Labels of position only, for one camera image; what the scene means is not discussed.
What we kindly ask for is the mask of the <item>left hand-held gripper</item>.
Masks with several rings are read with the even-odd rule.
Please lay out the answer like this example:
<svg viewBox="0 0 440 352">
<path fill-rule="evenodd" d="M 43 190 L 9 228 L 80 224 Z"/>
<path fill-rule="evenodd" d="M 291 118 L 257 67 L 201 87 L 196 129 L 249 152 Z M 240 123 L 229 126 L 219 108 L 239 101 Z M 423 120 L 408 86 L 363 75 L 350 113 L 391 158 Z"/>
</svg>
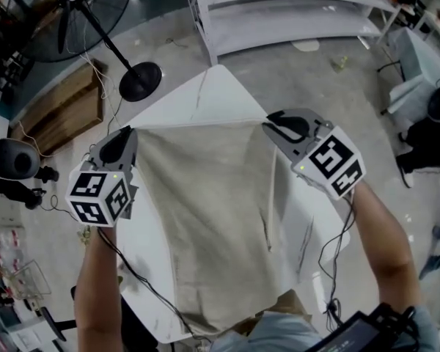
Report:
<svg viewBox="0 0 440 352">
<path fill-rule="evenodd" d="M 98 142 L 70 172 L 65 200 L 79 223 L 115 227 L 120 219 L 131 218 L 138 190 L 131 184 L 137 145 L 136 130 L 121 128 Z"/>
</svg>

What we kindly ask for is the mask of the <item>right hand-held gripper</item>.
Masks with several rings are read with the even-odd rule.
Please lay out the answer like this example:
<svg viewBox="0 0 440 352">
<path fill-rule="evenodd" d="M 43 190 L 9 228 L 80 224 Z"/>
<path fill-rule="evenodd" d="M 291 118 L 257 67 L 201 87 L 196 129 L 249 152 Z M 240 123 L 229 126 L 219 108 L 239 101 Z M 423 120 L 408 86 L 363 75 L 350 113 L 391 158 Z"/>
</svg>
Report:
<svg viewBox="0 0 440 352">
<path fill-rule="evenodd" d="M 308 108 L 283 109 L 269 114 L 264 133 L 288 157 L 305 155 L 325 120 Z M 361 153 L 343 129 L 336 126 L 295 165 L 295 173 L 308 184 L 339 200 L 365 176 Z"/>
</svg>

